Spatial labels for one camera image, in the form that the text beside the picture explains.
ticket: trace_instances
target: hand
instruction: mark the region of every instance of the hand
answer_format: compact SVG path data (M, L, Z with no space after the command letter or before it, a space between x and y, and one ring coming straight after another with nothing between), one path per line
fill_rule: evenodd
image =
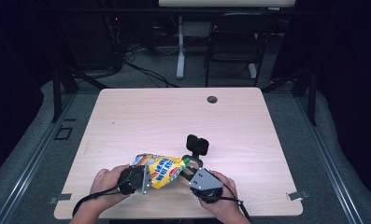
M116 186L121 172L128 167L129 165L117 166L111 171L102 169L94 178L90 194ZM71 223L94 223L102 212L130 196L115 192L118 192L118 190L114 189L108 192L108 195L103 195L83 203L72 218Z
M107 169L103 169L95 176L92 187L90 189L90 194L100 192L106 189L110 189L117 185L118 179L121 176L121 172L128 168L129 165L122 165L117 166L113 168L111 171ZM118 189L114 189L109 193L115 193L118 192ZM95 200L92 200L92 202L95 203L95 207L98 209L98 211L104 212L108 208L112 207L113 205L123 201L130 195L123 195L121 193L111 194L111 195L104 195L101 197L98 197Z
M226 177L225 175L211 171L224 185L222 188L222 197L235 198L237 199L237 191L235 188L235 181L231 178ZM241 213L238 204L233 201L228 200L218 200L215 203L206 203L199 198L200 205L206 208L209 212L211 212L220 222L224 224L240 224L240 223L249 223L249 221L244 217Z

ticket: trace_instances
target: gray carpet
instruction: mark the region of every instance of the gray carpet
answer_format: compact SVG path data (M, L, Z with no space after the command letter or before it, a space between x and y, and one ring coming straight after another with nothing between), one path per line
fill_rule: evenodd
M259 87L268 84L268 76L280 41L273 39L269 44ZM190 43L187 48L185 78L182 80L175 78L177 53L165 54L160 51L140 50L135 53L133 63L163 75L168 81L182 88L187 88L204 86L203 60L204 56L201 53L198 40L193 40L193 45ZM113 88L156 87L146 76L126 65L118 74L98 80ZM26 191L20 196L19 203L13 206L13 213L10 213L7 219L9 223L67 223L67 221L54 218L55 205L48 204L48 201L50 197L56 197L61 193L98 94L98 90L90 84L82 80L78 80L78 84L80 92L69 110L65 112L60 123L63 127L73 128L73 131L68 140L49 141L46 154L43 155L43 161L38 166L32 181L29 186L25 186ZM261 224L349 223L322 165L318 146L307 125L308 120L302 116L304 111L298 104L299 99L292 98L288 93L291 85L291 83L284 85L279 89L279 93L267 93L264 98L277 129L278 138L292 172L295 186L299 190L307 190L310 197L303 201L304 213L301 216L253 217L252 222ZM48 83L42 90L45 93L45 102L36 120L0 170L0 210L14 189L19 176L26 168L28 161L31 160L42 142L44 134L51 127L50 121L53 111L51 83ZM348 186L350 195L355 201L364 223L371 223L371 193L363 186L341 153L336 140L335 126L321 95L318 95L316 112L319 131L333 155L335 165ZM252 203L247 199L242 200L245 203Z

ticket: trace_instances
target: yellow chip bag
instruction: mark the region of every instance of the yellow chip bag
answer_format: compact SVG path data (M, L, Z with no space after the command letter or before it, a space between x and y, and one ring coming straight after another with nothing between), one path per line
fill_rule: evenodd
M159 189L176 179L188 162L189 159L182 160L174 157L140 154L136 156L132 165L148 165L152 177L152 186Z

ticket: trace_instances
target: office chair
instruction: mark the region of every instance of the office chair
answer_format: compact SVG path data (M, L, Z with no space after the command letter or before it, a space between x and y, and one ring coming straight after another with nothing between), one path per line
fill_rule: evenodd
M266 42L275 28L275 20L266 14L225 13L210 25L205 58L206 87L210 62L258 64L254 86L264 58Z

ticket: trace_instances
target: table surface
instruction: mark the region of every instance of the table surface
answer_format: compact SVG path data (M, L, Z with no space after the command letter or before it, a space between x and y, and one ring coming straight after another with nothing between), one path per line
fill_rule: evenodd
M208 96L218 102L211 104ZM231 177L238 198L252 216L297 216L299 201L288 164L257 88L181 88L102 90L96 101L54 215L71 218L103 168L132 163L136 155L179 157L191 154L188 134L209 142L204 167ZM189 187L175 180L161 189L140 190L106 210L100 218L212 217Z
M293 7L295 0L159 0L160 7Z

